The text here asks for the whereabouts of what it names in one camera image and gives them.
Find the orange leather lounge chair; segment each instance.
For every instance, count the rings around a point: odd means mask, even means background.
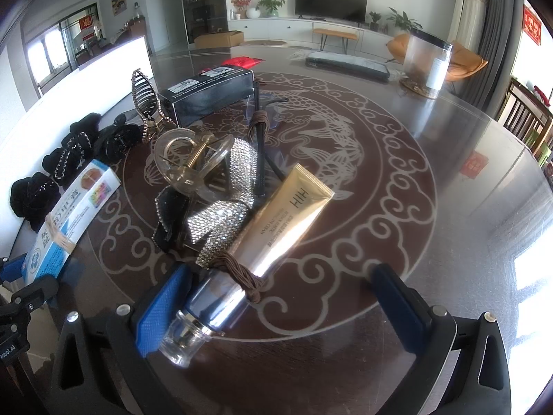
[[[400,34],[389,41],[386,46],[397,62],[403,64],[410,34]],[[488,65],[488,61],[482,59],[476,53],[466,49],[461,44],[453,41],[450,64],[447,69],[446,81],[455,82],[472,76],[477,71]]]

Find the television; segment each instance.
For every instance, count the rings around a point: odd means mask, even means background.
[[[367,0],[296,0],[296,15],[365,23]]]

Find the red plastic wrapper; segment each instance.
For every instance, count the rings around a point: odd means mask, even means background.
[[[258,65],[259,62],[263,62],[264,60],[265,59],[255,59],[248,56],[239,56],[232,59],[227,59],[225,62],[222,62],[221,65],[237,65],[242,68],[250,69]]]

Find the black box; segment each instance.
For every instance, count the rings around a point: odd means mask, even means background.
[[[179,127],[253,94],[253,71],[229,65],[200,73],[159,93]]]

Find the metal spring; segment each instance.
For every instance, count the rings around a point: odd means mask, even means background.
[[[198,158],[204,152],[206,147],[207,147],[206,142],[203,142],[203,141],[199,142],[194,147],[194,149],[190,152],[190,156],[188,156],[188,159],[186,159],[186,162],[185,162],[184,166],[192,168],[194,166],[194,164],[196,163],[196,161],[198,160]]]

